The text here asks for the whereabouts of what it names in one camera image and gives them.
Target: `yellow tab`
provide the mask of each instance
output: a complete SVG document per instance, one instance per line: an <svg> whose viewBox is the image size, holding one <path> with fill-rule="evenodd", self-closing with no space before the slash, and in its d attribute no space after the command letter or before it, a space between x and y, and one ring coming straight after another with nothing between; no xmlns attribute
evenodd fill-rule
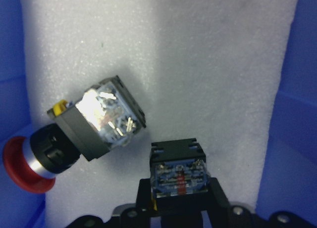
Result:
<svg viewBox="0 0 317 228"><path fill-rule="evenodd" d="M65 99L62 99L53 106L53 112L56 117L66 110L66 104L68 104L68 102Z"/></svg>

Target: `foam sheet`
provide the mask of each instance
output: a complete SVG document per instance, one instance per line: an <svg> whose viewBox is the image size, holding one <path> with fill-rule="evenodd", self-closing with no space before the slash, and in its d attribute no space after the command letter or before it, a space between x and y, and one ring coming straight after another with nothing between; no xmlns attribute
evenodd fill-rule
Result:
<svg viewBox="0 0 317 228"><path fill-rule="evenodd" d="M84 158L46 196L47 227L110 218L148 178L152 141L196 137L229 200L255 207L297 0L21 0L35 128L53 104L119 75L148 127Z"/></svg>

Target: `blue plastic bin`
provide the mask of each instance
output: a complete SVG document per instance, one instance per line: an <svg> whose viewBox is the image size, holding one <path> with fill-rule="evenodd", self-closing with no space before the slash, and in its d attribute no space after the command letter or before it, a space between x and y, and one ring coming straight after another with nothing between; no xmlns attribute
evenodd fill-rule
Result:
<svg viewBox="0 0 317 228"><path fill-rule="evenodd" d="M257 212L317 225L317 0L299 0L275 99ZM19 0L0 0L0 148L32 133ZM0 162L0 227L42 228L45 196L17 187Z"/></svg>

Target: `clear terminal cover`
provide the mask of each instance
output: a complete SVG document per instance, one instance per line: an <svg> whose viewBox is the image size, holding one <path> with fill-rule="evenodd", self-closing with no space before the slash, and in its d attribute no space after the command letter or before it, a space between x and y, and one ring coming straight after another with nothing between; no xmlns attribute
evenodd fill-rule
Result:
<svg viewBox="0 0 317 228"><path fill-rule="evenodd" d="M201 159L154 165L151 176L154 198L207 192L208 174Z"/></svg>
<svg viewBox="0 0 317 228"><path fill-rule="evenodd" d="M75 107L110 148L126 145L140 128L137 117L112 82L88 89Z"/></svg>

